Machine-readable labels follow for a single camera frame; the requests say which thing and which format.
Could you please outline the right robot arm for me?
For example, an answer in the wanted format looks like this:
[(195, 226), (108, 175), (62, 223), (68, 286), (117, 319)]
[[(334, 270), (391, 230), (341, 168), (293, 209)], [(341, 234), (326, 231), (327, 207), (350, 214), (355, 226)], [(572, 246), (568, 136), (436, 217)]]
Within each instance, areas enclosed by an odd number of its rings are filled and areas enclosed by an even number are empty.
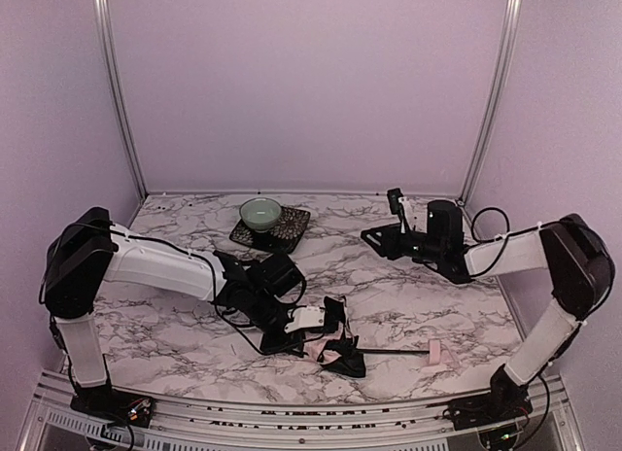
[(610, 298), (616, 265), (604, 240), (577, 213), (519, 230), (508, 227), (482, 239), (464, 228), (463, 209), (456, 202), (429, 202), (424, 229), (411, 223), (407, 199), (398, 189), (389, 192), (389, 203), (397, 222), (361, 233), (379, 257), (410, 259), (455, 285), (495, 278), (515, 310), (526, 306), (517, 299), (519, 293), (536, 303), (521, 345), (492, 374), (488, 392), (446, 406), (454, 429), (529, 416), (532, 383), (566, 353)]

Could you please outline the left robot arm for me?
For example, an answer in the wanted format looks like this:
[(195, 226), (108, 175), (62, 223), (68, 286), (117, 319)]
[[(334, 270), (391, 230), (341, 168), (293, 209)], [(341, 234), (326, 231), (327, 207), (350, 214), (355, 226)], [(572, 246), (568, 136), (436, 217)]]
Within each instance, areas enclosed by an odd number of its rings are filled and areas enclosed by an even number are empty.
[(220, 318), (239, 312), (262, 333), (262, 356), (302, 356), (301, 334), (288, 333), (294, 311), (280, 296), (306, 282), (289, 258), (239, 260), (222, 251), (198, 254), (116, 225), (93, 207), (51, 243), (39, 301), (65, 353), (74, 389), (72, 409), (118, 426), (147, 428), (155, 401), (116, 389), (94, 323), (94, 301), (105, 283), (130, 283), (210, 302)]

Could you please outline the pink and black umbrella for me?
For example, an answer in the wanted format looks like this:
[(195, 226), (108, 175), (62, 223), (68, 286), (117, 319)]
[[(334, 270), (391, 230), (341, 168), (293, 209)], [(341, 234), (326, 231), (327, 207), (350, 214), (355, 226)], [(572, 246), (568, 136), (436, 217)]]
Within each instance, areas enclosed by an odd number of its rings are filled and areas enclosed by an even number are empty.
[(438, 339), (431, 339), (426, 348), (415, 350), (360, 347), (359, 337), (350, 329), (345, 301), (326, 296), (323, 305), (322, 333), (303, 345), (305, 356), (323, 370), (355, 379), (365, 378), (365, 354), (415, 356), (425, 358), (427, 365), (441, 363), (443, 346)]

